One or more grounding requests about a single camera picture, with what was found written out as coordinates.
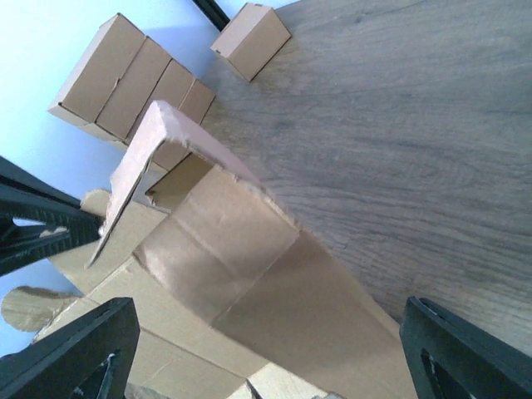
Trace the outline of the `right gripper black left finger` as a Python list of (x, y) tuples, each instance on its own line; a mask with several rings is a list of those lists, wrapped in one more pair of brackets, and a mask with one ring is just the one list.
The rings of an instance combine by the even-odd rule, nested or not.
[(112, 298), (1, 358), (2, 398), (123, 398), (140, 336), (132, 298)]

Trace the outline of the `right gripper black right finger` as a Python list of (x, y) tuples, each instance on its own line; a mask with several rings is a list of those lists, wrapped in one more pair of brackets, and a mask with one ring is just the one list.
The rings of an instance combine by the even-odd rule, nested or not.
[(531, 357), (427, 298), (409, 297), (401, 344), (419, 398), (530, 398)]

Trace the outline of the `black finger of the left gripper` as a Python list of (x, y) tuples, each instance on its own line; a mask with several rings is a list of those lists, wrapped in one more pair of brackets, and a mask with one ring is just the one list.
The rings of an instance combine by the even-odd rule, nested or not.
[(16, 225), (1, 218), (1, 275), (97, 241), (98, 217), (82, 219), (68, 226), (53, 224)]
[(96, 216), (81, 201), (1, 158), (1, 216), (32, 219), (54, 227), (95, 233)]

